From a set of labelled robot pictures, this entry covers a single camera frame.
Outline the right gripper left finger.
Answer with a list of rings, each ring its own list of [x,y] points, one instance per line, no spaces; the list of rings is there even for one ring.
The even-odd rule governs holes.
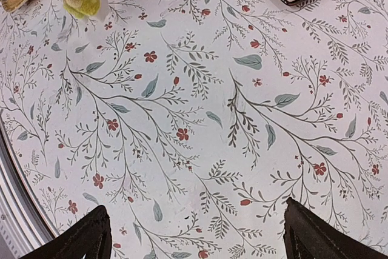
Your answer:
[[[105,206],[99,205],[59,237],[23,258],[110,258],[111,253],[110,217]]]

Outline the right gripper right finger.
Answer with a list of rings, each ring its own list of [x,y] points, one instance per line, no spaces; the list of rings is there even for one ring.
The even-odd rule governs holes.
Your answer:
[[[294,200],[286,200],[284,245],[287,258],[387,258],[354,240]]]

